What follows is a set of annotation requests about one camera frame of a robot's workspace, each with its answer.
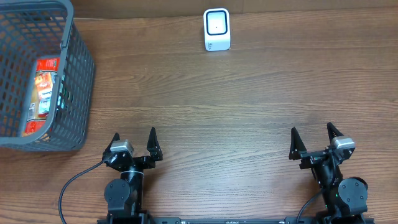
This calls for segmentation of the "long orange pasta packet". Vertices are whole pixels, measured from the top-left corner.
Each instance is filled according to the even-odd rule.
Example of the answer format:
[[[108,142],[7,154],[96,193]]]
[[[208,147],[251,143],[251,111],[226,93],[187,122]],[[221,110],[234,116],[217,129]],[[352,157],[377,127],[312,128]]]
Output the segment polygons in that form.
[[[59,58],[45,58],[38,59],[36,63],[35,75],[34,75],[34,84],[32,95],[29,104],[29,110],[27,114],[27,122],[24,131],[22,132],[23,136],[28,136],[37,132],[45,123],[47,116],[44,118],[40,118],[38,116],[38,107],[39,107],[39,97],[35,85],[35,77],[37,76],[37,72],[50,72],[52,74],[53,85],[55,83],[55,76],[58,71]]]

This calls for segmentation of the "white barcode scanner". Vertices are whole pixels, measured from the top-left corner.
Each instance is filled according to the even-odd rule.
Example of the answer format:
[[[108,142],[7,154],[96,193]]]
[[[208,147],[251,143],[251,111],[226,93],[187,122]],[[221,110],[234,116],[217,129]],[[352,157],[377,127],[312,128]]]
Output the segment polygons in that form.
[[[229,11],[225,8],[207,9],[203,13],[205,49],[209,52],[229,50],[231,31]]]

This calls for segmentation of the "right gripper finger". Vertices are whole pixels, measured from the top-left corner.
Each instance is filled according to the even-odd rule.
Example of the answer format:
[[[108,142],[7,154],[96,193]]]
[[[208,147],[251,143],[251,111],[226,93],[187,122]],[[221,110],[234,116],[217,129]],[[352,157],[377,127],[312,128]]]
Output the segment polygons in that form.
[[[327,123],[328,137],[331,145],[339,145],[341,138],[344,136],[332,122]]]
[[[289,159],[290,160],[299,160],[302,158],[302,155],[305,153],[307,153],[307,148],[305,147],[296,127],[293,127],[291,129]]]

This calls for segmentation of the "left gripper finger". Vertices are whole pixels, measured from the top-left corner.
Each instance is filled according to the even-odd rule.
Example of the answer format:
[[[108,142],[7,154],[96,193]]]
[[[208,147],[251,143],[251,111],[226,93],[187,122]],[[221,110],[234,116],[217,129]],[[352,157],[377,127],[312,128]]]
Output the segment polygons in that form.
[[[147,150],[149,151],[150,158],[154,161],[163,160],[163,153],[157,140],[155,127],[151,128],[149,139],[147,142]]]
[[[109,143],[109,145],[108,145],[107,148],[105,149],[105,152],[109,152],[110,149],[111,149],[111,146],[112,146],[113,142],[118,141],[118,140],[120,140],[120,135],[119,135],[119,133],[115,133],[114,136],[113,136],[113,138],[112,138],[112,140],[111,140],[111,142]]]

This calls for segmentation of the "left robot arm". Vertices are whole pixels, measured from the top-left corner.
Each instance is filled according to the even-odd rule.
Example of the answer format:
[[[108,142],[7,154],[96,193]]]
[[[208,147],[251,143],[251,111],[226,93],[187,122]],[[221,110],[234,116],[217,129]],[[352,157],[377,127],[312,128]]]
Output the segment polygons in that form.
[[[130,141],[116,133],[103,153],[106,166],[118,171],[120,178],[112,180],[104,189],[108,204],[106,220],[98,223],[154,223],[153,216],[142,208],[144,171],[155,168],[163,160],[155,128],[151,128],[147,142],[148,156],[135,157]]]

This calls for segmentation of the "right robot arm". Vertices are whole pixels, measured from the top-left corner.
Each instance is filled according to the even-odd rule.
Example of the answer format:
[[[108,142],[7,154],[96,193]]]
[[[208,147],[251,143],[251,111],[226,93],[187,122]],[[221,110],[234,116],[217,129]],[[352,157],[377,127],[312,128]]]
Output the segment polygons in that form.
[[[373,223],[363,215],[368,210],[368,184],[360,177],[345,179],[339,168],[354,153],[355,142],[332,123],[327,124],[327,131],[330,144],[324,150],[309,152],[297,129],[291,129],[289,159],[299,160],[301,169],[310,169],[320,188],[299,210],[295,222],[300,223],[305,209],[321,196],[326,210],[318,212],[312,223]]]

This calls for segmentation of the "grey plastic mesh basket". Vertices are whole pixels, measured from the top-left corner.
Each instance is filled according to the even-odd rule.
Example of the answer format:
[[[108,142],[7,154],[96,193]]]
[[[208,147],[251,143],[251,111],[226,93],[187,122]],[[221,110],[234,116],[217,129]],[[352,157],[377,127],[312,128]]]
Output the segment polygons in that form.
[[[73,19],[70,1],[1,1],[1,147],[71,151],[84,145],[95,61]],[[48,117],[25,136],[37,61],[56,57]]]

